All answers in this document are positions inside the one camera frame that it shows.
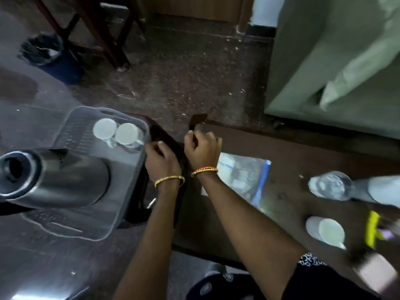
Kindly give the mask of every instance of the bracelet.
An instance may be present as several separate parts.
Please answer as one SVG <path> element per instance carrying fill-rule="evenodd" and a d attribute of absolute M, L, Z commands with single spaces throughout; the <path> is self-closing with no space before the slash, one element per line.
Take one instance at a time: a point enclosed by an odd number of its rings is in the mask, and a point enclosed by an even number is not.
<path fill-rule="evenodd" d="M 201 173 L 203 171 L 216 171 L 216 172 L 218 172 L 218 169 L 216 167 L 214 167 L 214 166 L 202 167 L 202 168 L 199 168 L 198 170 L 193 171 L 191 176 L 194 177 L 198 173 Z"/>
<path fill-rule="evenodd" d="M 157 186 L 161 182 L 164 182 L 164 181 L 169 180 L 169 179 L 179 179 L 179 180 L 181 180 L 181 184 L 179 185 L 179 187 L 181 187 L 183 185 L 183 183 L 185 183 L 185 177 L 184 176 L 169 176 L 169 177 L 161 178 L 161 179 L 158 179 L 157 181 L 155 181 L 154 182 L 154 187 L 157 188 Z"/>

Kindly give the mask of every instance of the wooden door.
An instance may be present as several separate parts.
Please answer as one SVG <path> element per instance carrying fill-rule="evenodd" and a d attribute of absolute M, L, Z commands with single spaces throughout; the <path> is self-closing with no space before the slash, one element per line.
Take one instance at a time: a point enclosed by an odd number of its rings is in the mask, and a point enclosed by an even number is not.
<path fill-rule="evenodd" d="M 143 0 L 143 2 L 150 13 L 237 24 L 243 0 Z"/>

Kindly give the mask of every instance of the black baseboard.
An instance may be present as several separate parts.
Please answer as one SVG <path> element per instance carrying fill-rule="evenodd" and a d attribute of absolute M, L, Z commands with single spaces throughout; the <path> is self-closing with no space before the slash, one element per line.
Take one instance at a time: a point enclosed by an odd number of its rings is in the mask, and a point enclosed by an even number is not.
<path fill-rule="evenodd" d="M 259 26 L 259 25 L 248 25 L 245 35 L 251 35 L 253 37 L 263 38 L 275 38 L 276 27 L 271 26 Z"/>

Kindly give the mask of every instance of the brown tabletop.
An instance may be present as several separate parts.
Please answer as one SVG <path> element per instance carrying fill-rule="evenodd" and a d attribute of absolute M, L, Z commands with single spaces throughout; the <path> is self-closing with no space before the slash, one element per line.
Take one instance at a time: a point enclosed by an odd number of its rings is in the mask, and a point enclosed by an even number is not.
<path fill-rule="evenodd" d="M 318 198 L 310 193 L 307 182 L 312 176 L 332 170 L 342 171 L 354 180 L 399 174 L 400 163 L 307 146 L 214 124 L 204 124 L 202 130 L 213 131 L 223 138 L 223 152 L 271 160 L 261 200 L 261 207 L 267 216 L 339 273 L 360 283 L 352 271 L 346 251 L 319 242 L 307 234 L 307 217 L 329 217 L 338 221 L 346 232 L 345 245 L 352 252 L 364 247 L 365 225 L 371 209 L 399 217 L 400 210 L 363 201 L 343 202 Z M 208 197 L 200 195 L 200 189 L 196 179 L 189 179 L 179 213 L 174 248 L 198 257 L 239 266 L 239 257 L 211 202 Z M 400 270 L 400 248 L 383 244 L 379 251 Z"/>

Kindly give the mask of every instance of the hand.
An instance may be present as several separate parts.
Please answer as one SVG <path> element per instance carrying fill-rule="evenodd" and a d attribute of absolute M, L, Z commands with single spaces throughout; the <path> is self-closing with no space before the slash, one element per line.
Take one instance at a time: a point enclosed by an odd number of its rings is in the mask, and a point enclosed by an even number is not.
<path fill-rule="evenodd" d="M 163 156 L 156 151 L 157 146 L 163 153 Z M 146 169 L 153 183 L 161 178 L 169 176 L 180 176 L 182 174 L 182 170 L 174 152 L 163 141 L 159 141 L 158 143 L 146 144 L 144 149 L 147 153 L 145 164 Z M 178 182 L 179 185 L 179 179 L 166 180 L 164 182 L 161 182 L 160 185 L 168 181 L 175 180 L 176 182 Z"/>
<path fill-rule="evenodd" d="M 193 135 L 196 136 L 198 146 L 193 143 Z M 221 153 L 222 138 L 216 138 L 213 132 L 203 134 L 201 131 L 189 131 L 185 136 L 185 155 L 193 170 L 206 166 L 217 167 Z"/>

